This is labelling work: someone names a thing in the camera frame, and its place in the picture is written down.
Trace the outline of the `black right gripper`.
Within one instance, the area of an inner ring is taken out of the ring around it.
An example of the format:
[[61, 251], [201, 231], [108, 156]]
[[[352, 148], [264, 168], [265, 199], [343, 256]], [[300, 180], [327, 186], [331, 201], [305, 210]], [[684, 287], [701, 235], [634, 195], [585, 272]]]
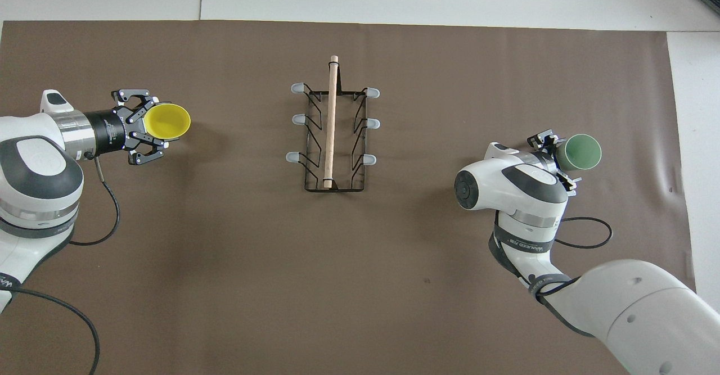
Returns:
[[[561, 168], [556, 155], [558, 152], [558, 146], [565, 141], [565, 138], [556, 134], [553, 130], [545, 130], [527, 138], [528, 145], [535, 151], [541, 152], [545, 163], [547, 165], [554, 165], [553, 169]], [[565, 188], [568, 196], [575, 196], [577, 194], [579, 181], [581, 181], [580, 177], [573, 179], [566, 173], [559, 173], [559, 182]]]

